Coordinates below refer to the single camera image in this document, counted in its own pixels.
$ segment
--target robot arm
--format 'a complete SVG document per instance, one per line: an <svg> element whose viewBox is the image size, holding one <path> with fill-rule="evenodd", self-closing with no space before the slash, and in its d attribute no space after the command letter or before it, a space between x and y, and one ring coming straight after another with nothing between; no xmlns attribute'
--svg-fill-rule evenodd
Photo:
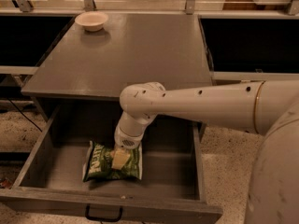
<svg viewBox="0 0 299 224"><path fill-rule="evenodd" d="M139 145L157 115L167 115L265 135L299 97L299 81L267 81L166 91L157 82L132 85L121 93L123 113L116 144Z"/></svg>
<svg viewBox="0 0 299 224"><path fill-rule="evenodd" d="M265 135L253 165L245 223L299 223L299 80L166 91L159 83L121 93L116 144L137 147L159 114Z"/></svg>

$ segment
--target gray table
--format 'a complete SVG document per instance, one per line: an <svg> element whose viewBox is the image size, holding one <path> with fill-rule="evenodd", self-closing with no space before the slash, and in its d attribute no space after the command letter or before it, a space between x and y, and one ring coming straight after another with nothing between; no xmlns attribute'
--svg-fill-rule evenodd
<svg viewBox="0 0 299 224"><path fill-rule="evenodd" d="M158 81L168 90L211 84L197 16L108 16L96 33L74 24L22 93L113 100L133 83Z"/></svg>

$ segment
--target snack bag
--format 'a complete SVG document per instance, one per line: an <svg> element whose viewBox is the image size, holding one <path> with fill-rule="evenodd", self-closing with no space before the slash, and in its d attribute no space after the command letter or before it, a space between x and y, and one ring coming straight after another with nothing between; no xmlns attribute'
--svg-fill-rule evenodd
<svg viewBox="0 0 299 224"><path fill-rule="evenodd" d="M91 179L124 179L142 177L142 148L123 149L105 147L90 141L86 162L83 165L83 182Z"/></svg>

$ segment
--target white bowl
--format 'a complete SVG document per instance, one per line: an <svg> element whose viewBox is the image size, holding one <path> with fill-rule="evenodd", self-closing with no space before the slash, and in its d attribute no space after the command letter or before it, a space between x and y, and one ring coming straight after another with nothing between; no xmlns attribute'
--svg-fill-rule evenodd
<svg viewBox="0 0 299 224"><path fill-rule="evenodd" d="M100 11L87 11L79 14L75 18L75 23L83 26L86 31L96 32L103 28L103 24L108 20L108 15Z"/></svg>

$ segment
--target drawer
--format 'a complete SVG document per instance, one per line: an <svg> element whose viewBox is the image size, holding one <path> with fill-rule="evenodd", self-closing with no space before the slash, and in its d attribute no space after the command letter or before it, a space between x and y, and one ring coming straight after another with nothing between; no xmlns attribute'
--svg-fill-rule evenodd
<svg viewBox="0 0 299 224"><path fill-rule="evenodd" d="M121 113L118 102L61 101L1 201L92 220L215 223L222 211L206 204L199 129L187 120L160 116L148 127L142 180L82 182L89 141L113 147Z"/></svg>

